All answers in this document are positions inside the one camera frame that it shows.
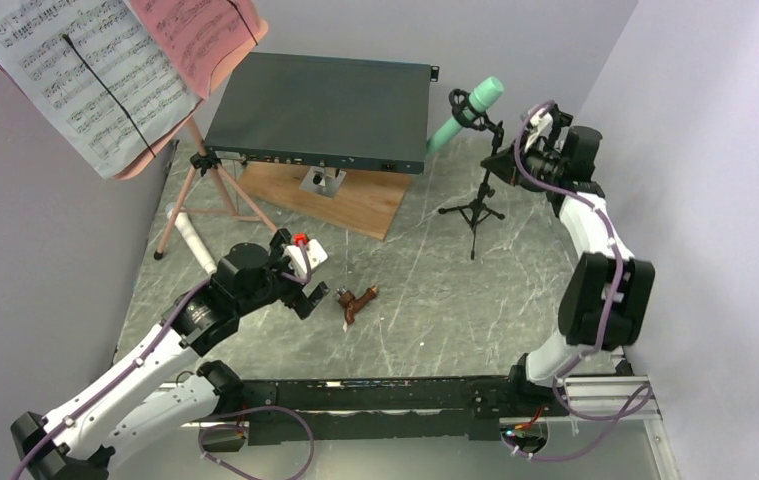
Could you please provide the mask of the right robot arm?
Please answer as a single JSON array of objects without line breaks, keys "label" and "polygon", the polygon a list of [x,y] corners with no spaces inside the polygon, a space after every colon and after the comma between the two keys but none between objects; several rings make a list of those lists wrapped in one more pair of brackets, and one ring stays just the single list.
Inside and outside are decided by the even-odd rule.
[{"label": "right robot arm", "polygon": [[521,358],[523,376],[506,388],[507,404],[519,415],[540,407],[543,386],[564,378],[585,358],[630,346],[640,335],[655,267],[620,239],[603,189],[592,179],[602,139],[593,128],[573,126],[561,146],[548,134],[481,162],[506,184],[545,194],[577,255],[555,332]]}]

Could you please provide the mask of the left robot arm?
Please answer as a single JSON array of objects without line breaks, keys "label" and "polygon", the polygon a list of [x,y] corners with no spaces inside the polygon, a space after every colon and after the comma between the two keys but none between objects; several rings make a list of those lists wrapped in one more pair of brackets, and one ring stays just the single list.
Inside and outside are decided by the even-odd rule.
[{"label": "left robot arm", "polygon": [[243,383],[205,356],[238,331],[242,318],[276,302],[307,318],[329,292],[323,282],[304,291],[327,259],[317,239],[286,229],[268,246],[232,246],[98,379],[53,410],[13,422],[20,462],[12,478],[106,479],[184,423],[234,417]]}]

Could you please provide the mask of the black tripod mic stand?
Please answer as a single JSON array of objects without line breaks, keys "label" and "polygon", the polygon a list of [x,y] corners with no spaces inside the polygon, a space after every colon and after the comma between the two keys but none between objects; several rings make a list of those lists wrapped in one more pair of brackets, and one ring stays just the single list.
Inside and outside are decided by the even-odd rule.
[{"label": "black tripod mic stand", "polygon": [[[491,140],[491,154],[492,155],[496,154],[498,149],[502,146],[504,133],[505,133],[502,121],[495,124],[496,124],[496,128],[493,131],[485,130],[492,133],[492,140]],[[439,215],[444,215],[450,212],[458,212],[463,218],[463,220],[465,221],[465,223],[467,224],[467,226],[469,227],[469,229],[471,230],[472,232],[472,243],[471,243],[471,250],[470,250],[471,260],[475,259],[478,226],[484,220],[488,219],[491,216],[496,217],[498,220],[505,219],[504,214],[499,213],[486,205],[485,200],[487,198],[491,198],[495,194],[495,190],[489,185],[490,176],[491,176],[491,173],[485,170],[483,178],[478,186],[477,195],[468,204],[458,205],[458,206],[449,207],[449,208],[441,207],[438,209]]]}]

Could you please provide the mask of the white microphone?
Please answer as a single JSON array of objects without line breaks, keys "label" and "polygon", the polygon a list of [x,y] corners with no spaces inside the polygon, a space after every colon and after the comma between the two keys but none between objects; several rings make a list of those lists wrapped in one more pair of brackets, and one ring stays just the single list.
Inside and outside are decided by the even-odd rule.
[{"label": "white microphone", "polygon": [[211,275],[216,271],[217,263],[212,257],[210,251],[203,243],[199,233],[193,226],[190,217],[184,211],[178,213],[174,223],[174,227],[178,230],[181,237],[187,244],[189,250],[195,257],[196,261],[200,264],[203,270]]}]

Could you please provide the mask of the green microphone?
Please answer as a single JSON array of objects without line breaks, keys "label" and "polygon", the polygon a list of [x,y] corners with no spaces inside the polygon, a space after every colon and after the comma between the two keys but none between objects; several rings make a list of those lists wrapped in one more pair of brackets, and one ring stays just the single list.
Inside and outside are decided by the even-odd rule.
[{"label": "green microphone", "polygon": [[495,76],[486,78],[471,92],[452,90],[448,96],[451,115],[427,140],[426,155],[435,154],[464,129],[493,131],[496,124],[487,112],[504,91],[503,83]]}]

